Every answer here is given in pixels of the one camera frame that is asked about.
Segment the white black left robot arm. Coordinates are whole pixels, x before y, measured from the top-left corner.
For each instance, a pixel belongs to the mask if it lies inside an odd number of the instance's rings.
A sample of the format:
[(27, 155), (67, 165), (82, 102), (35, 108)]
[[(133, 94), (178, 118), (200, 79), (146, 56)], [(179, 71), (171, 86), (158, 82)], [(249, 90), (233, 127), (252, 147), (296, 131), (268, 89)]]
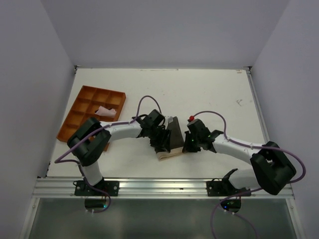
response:
[(165, 117), (158, 110), (152, 110), (144, 117), (138, 116), (131, 122), (86, 120), (67, 141), (72, 154), (79, 160), (81, 173), (87, 182), (86, 190), (96, 196), (106, 189), (98, 159), (109, 142), (147, 137), (156, 152), (170, 152), (171, 130), (162, 124), (163, 121)]

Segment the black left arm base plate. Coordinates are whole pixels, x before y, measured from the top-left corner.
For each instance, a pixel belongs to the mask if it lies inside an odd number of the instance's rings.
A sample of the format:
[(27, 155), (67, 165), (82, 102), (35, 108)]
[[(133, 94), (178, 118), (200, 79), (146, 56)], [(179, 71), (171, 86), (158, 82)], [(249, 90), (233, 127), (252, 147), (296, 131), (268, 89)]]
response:
[(107, 193), (111, 197), (118, 196), (120, 182), (119, 181), (101, 181), (95, 186), (88, 186), (84, 180), (74, 181), (75, 196), (105, 196)]

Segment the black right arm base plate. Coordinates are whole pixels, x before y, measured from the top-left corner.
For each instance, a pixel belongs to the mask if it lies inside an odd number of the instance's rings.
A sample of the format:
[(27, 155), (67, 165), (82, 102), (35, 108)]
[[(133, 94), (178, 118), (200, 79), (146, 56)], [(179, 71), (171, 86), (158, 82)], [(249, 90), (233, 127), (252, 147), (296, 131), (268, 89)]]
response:
[(208, 197), (227, 197), (235, 194), (241, 196), (251, 196), (251, 191), (246, 188), (236, 189), (229, 181), (214, 178), (206, 181), (206, 191)]

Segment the olive underwear with cream waistband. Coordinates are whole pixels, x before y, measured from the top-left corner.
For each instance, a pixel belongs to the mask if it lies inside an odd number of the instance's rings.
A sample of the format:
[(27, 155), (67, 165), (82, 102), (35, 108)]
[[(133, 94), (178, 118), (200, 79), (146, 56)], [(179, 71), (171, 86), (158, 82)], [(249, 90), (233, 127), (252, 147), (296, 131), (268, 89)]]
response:
[(183, 154), (184, 139), (180, 129), (179, 121), (176, 116), (173, 117), (173, 122), (167, 125), (166, 129), (171, 129), (170, 136), (170, 152), (156, 152), (159, 161), (167, 160)]

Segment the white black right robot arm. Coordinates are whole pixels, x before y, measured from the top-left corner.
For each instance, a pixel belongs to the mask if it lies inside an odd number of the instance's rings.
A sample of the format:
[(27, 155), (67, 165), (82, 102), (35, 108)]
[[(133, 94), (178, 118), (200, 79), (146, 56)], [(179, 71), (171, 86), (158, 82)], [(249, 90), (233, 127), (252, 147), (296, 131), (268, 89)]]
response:
[(234, 143), (224, 132), (210, 131), (200, 119), (190, 121), (187, 128), (184, 152), (211, 151), (232, 156), (251, 166), (245, 170), (232, 169), (223, 178), (208, 181), (207, 186), (217, 195), (231, 196), (241, 192), (250, 195), (251, 188), (278, 195), (297, 173), (285, 153), (272, 141), (264, 145)]

